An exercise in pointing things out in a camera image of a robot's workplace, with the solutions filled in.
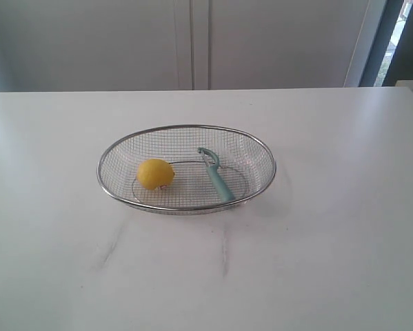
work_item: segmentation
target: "lemon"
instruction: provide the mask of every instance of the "lemon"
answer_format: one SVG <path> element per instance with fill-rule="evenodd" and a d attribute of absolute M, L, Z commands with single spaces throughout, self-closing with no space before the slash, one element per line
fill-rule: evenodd
<path fill-rule="evenodd" d="M 172 183 L 174 170 L 172 166 L 160 159 L 149 159 L 142 162 L 137 169 L 137 180 L 147 190 Z"/>

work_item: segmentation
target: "white countertop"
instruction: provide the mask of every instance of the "white countertop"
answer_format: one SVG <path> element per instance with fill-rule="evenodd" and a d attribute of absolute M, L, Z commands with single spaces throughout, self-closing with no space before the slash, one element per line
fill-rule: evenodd
<path fill-rule="evenodd" d="M 112 142 L 175 123 L 256 135 L 277 178 L 200 217 L 102 191 Z M 413 330 L 413 94 L 0 94 L 0 330 Z"/>

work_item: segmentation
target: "oval basket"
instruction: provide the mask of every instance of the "oval basket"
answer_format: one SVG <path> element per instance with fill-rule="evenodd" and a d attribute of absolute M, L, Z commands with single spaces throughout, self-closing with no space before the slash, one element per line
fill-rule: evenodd
<path fill-rule="evenodd" d="M 218 173 L 235 200 L 222 203 L 198 148 L 214 151 Z M 136 180 L 147 159 L 172 164 L 174 181 L 165 189 L 145 190 Z M 180 125 L 130 134 L 113 143 L 97 166 L 103 190 L 134 208 L 161 214 L 205 214 L 243 203 L 262 193 L 274 180 L 276 164 L 269 148 L 246 132 L 218 126 Z"/>

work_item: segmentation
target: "basket rim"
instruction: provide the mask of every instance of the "basket rim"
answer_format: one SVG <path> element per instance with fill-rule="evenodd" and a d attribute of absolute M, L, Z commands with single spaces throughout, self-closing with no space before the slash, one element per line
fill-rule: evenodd
<path fill-rule="evenodd" d="M 157 131 L 164 131 L 164 130 L 183 129 L 183 128 L 203 128 L 203 129 L 213 129 L 213 130 L 227 131 L 227 132 L 242 134 L 243 136 L 246 136 L 248 138 L 251 138 L 251 139 L 255 140 L 268 153 L 270 161 L 271 161 L 271 163 L 274 167 L 269 180 L 266 182 L 266 184 L 262 188 L 260 188 L 256 192 L 248 195 L 247 197 L 243 197 L 243 198 L 236 199 L 236 200 L 229 201 L 229 202 L 225 202 L 225 203 L 215 203 L 215 204 L 212 204 L 212 205 L 200 205 L 200 206 L 196 206 L 196 207 L 181 207 L 181 208 L 169 208 L 169 207 L 162 207 L 162 206 L 157 206 L 157 205 L 148 205 L 148 204 L 144 204 L 144 203 L 134 202 L 134 201 L 124 199 L 124 198 L 116 195 L 115 193 L 111 192 L 105 186 L 105 184 L 102 180 L 102 176 L 101 176 L 102 164 L 105 161 L 105 158 L 107 157 L 107 155 L 113 150 L 113 148 L 115 148 L 120 143 L 124 142 L 125 140 L 131 139 L 133 137 L 136 137 L 136 136 L 139 136 L 139 135 L 142 135 L 142 134 L 157 132 Z M 119 140 L 115 141 L 110 147 L 108 147 L 106 149 L 106 151 L 102 154 L 102 156 L 99 159 L 99 162 L 97 164 L 97 181 L 99 182 L 99 185 L 101 186 L 103 191 L 105 191 L 105 193 L 108 194 L 110 197 L 116 199 L 117 201 L 126 203 L 127 205 L 130 205 L 132 207 L 139 208 L 139 209 L 155 211 L 155 212 L 180 212 L 181 214 L 183 214 L 184 212 L 187 212 L 187 213 L 188 212 L 201 212 L 202 210 L 211 211 L 211 210 L 214 210 L 214 209 L 220 209 L 220 208 L 224 208 L 224 207 L 230 207 L 230 206 L 233 206 L 233 205 L 238 205 L 240 203 L 248 201 L 248 200 L 256 197 L 257 195 L 263 193 L 264 191 L 266 191 L 267 188 L 270 186 L 270 184 L 272 184 L 272 182 L 274 181 L 275 175 L 276 175 L 276 161 L 275 161 L 274 155 L 272 154 L 272 151 L 269 149 L 268 145 L 266 145 L 264 142 L 262 142 L 262 140 L 260 140 L 259 138 L 257 138 L 256 136 L 254 136 L 250 133 L 247 133 L 247 132 L 244 132 L 244 131 L 241 131 L 241 130 L 227 128 L 227 127 L 224 127 L 224 126 L 211 126 L 211 125 L 202 125 L 202 124 L 177 124 L 177 125 L 172 125 L 172 126 L 159 126 L 159 127 L 155 127 L 155 128 L 150 128 L 150 129 L 134 132 L 132 134 L 129 134 L 127 136 L 124 136 L 124 137 L 120 138 Z"/>

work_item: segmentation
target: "cabinet door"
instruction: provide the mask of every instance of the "cabinet door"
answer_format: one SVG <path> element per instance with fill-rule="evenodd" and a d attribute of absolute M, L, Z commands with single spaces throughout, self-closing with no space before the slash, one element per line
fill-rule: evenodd
<path fill-rule="evenodd" d="M 0 0 L 23 91 L 192 89 L 190 0 Z"/>
<path fill-rule="evenodd" d="M 194 0 L 194 19 L 198 2 Z M 368 0 L 210 0 L 208 87 L 343 86 L 367 4 Z M 197 30 L 201 35 L 205 29 Z M 194 64 L 201 72 L 202 67 Z"/>

